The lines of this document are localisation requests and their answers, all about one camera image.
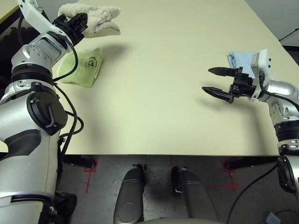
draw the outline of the wall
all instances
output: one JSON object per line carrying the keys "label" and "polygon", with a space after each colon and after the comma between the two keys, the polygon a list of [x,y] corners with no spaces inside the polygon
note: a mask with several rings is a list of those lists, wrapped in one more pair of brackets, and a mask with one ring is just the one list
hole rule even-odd
{"label": "wall", "polygon": [[[299,27],[299,0],[245,0],[268,29],[281,39]],[[299,46],[299,30],[281,41]]]}
{"label": "wall", "polygon": [[51,22],[57,18],[58,9],[67,3],[74,3],[78,0],[36,0],[39,7],[42,7]]}

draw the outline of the floor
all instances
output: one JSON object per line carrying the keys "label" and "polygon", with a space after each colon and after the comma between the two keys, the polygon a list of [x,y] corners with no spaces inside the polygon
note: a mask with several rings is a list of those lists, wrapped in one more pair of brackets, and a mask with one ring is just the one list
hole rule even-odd
{"label": "floor", "polygon": [[[187,166],[206,185],[212,201],[225,223],[237,195],[273,164],[243,168],[233,173],[224,171],[228,157],[211,156],[95,156],[95,172],[65,165],[60,184],[63,191],[75,193],[78,205],[71,224],[112,224],[113,212],[121,181],[132,164],[147,164],[147,186],[143,195],[144,218],[187,217],[183,198],[171,194],[170,172],[173,166]],[[253,185],[238,202],[231,224],[264,224],[268,214],[280,210],[298,212],[297,199],[279,186],[276,170]],[[299,223],[290,212],[278,215],[282,224]]]}
{"label": "floor", "polygon": [[299,65],[299,50],[297,50],[297,51],[288,50],[287,52],[291,55],[291,57],[294,59],[294,61]]}

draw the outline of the wire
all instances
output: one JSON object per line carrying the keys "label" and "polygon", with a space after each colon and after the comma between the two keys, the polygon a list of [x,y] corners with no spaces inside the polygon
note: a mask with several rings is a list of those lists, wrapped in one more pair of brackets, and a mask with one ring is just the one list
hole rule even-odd
{"label": "wire", "polygon": [[18,33],[18,40],[19,40],[19,43],[20,43],[21,47],[24,45],[24,42],[22,40],[22,35],[21,35],[21,27],[22,27],[23,19],[24,19],[24,16],[21,13],[20,18],[19,18],[19,22],[18,22],[18,32],[17,32]]}
{"label": "wire", "polygon": [[[68,115],[74,117],[74,114],[73,114],[73,113],[71,113],[71,112],[69,112],[69,111],[65,111],[65,112],[66,112]],[[78,119],[78,121],[80,122],[81,127],[80,127],[78,130],[74,131],[73,135],[74,135],[74,134],[78,134],[78,133],[81,132],[81,131],[83,130],[83,128],[84,128],[84,122],[83,122],[83,120],[82,120],[79,116],[77,116],[77,119]],[[68,134],[69,134],[69,133],[62,134],[62,135],[59,136],[59,138],[64,138],[64,137],[66,137]]]}
{"label": "wire", "polygon": [[289,212],[292,212],[292,213],[296,214],[297,216],[299,216],[299,214],[297,212],[292,211],[292,210],[281,210],[281,211],[274,213],[274,215],[278,215],[279,213],[284,212],[284,211],[289,211]]}
{"label": "wire", "polygon": [[263,179],[265,176],[267,176],[268,174],[270,174],[273,170],[275,170],[276,169],[276,167],[277,167],[277,164],[275,165],[275,166],[273,166],[267,173],[265,173],[265,174],[263,174],[263,175],[261,175],[260,177],[258,177],[258,178],[256,178],[253,182],[251,182],[239,195],[238,195],[238,197],[235,199],[235,201],[234,201],[234,203],[233,203],[233,205],[232,205],[232,207],[230,208],[230,211],[229,211],[229,213],[228,213],[228,219],[227,219],[227,221],[226,221],[226,224],[228,224],[229,223],[229,220],[230,220],[230,217],[231,217],[231,215],[232,215],[232,212],[233,212],[233,210],[234,210],[234,208],[235,208],[235,205],[237,204],[237,202],[238,202],[238,200],[240,199],[240,197],[253,185],[253,184],[255,184],[256,182],[258,182],[259,180],[261,180],[261,179]]}
{"label": "wire", "polygon": [[72,43],[71,43],[67,38],[65,38],[64,41],[67,42],[67,44],[70,46],[70,48],[72,49],[72,51],[73,51],[73,53],[74,53],[74,56],[75,56],[75,65],[74,65],[74,67],[72,68],[72,70],[70,70],[70,71],[69,71],[68,73],[66,73],[65,75],[62,75],[62,76],[57,77],[57,78],[54,78],[54,79],[53,79],[54,82],[57,82],[58,80],[60,80],[60,79],[62,79],[62,78],[65,78],[65,77],[69,76],[71,73],[73,73],[73,72],[77,69],[77,67],[78,67],[78,63],[79,63],[79,61],[78,61],[78,55],[77,55],[76,50],[75,50],[74,46],[72,45]]}
{"label": "wire", "polygon": [[265,89],[264,86],[263,86],[263,82],[264,82],[264,80],[265,80],[265,74],[264,74],[264,72],[263,72],[262,70],[260,71],[260,74],[259,74],[258,78],[259,78],[259,83],[260,83],[261,90],[262,90],[262,92],[263,92],[264,94],[267,94],[267,95],[269,95],[269,96],[273,96],[273,97],[276,97],[276,98],[279,98],[279,99],[283,99],[283,100],[289,102],[289,103],[292,104],[292,105],[297,109],[297,111],[299,112],[299,105],[296,104],[295,102],[293,102],[292,100],[290,100],[290,99],[288,99],[288,98],[286,98],[286,97],[283,97],[283,96],[280,96],[280,95],[277,95],[277,94],[274,94],[274,93],[271,93],[271,92],[266,91],[266,89]]}
{"label": "wire", "polygon": [[299,27],[298,28],[296,28],[293,32],[290,32],[287,36],[289,36],[289,35],[291,35],[292,33],[295,33],[297,30],[299,30]]}
{"label": "wire", "polygon": [[76,128],[76,124],[77,124],[77,112],[75,110],[75,107],[74,105],[71,103],[70,99],[68,98],[68,96],[66,95],[65,92],[63,92],[62,89],[59,88],[59,86],[57,85],[57,83],[54,83],[54,86],[62,93],[62,95],[65,97],[66,101],[69,103],[70,107],[71,107],[71,110],[73,111],[73,115],[74,115],[74,121],[73,121],[73,124],[71,126],[71,129],[70,129],[70,132],[68,133],[67,135],[67,138],[65,140],[65,143],[64,143],[64,147],[62,148],[61,150],[61,153],[58,157],[58,167],[60,166],[60,164],[62,164],[63,162],[63,158],[64,158],[64,155],[65,155],[65,152],[67,150],[67,147],[69,146],[69,143],[71,141],[71,137],[72,135],[74,134],[74,131],[75,131],[75,128]]}

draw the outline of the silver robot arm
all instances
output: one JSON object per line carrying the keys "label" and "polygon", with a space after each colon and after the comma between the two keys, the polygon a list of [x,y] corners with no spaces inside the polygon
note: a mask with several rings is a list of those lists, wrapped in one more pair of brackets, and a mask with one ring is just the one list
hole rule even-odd
{"label": "silver robot arm", "polygon": [[[37,12],[34,2],[19,1],[25,19],[32,10]],[[57,214],[58,140],[67,113],[51,69],[70,45],[83,39],[87,15],[70,21],[62,15],[54,25],[43,22],[43,33],[12,58],[11,84],[0,101],[0,140],[8,147],[0,161],[0,223],[54,223]]]}
{"label": "silver robot arm", "polygon": [[255,78],[238,69],[211,68],[219,76],[234,77],[229,92],[214,87],[202,89],[217,98],[233,103],[235,97],[246,96],[250,101],[259,100],[269,106],[269,115],[278,138],[277,160],[280,186],[299,199],[299,92],[287,82],[272,80],[271,58],[267,49],[252,56],[251,68]]}

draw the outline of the table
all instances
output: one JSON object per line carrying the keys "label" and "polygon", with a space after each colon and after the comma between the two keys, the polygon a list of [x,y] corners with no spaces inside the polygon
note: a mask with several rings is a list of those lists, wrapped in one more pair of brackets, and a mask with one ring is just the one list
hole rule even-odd
{"label": "table", "polygon": [[7,17],[19,8],[16,0],[2,1],[0,7],[0,23],[2,23]]}
{"label": "table", "polygon": [[[231,77],[207,71],[228,67],[228,52],[265,48],[274,79],[299,85],[299,66],[243,0],[100,4],[121,8],[114,19],[121,35],[84,39],[76,46],[104,53],[92,88],[59,84],[85,122],[68,154],[278,154],[267,104],[240,98],[229,105],[201,89],[228,91]],[[54,76],[61,62],[53,68]],[[0,150],[6,150],[3,143]]]}

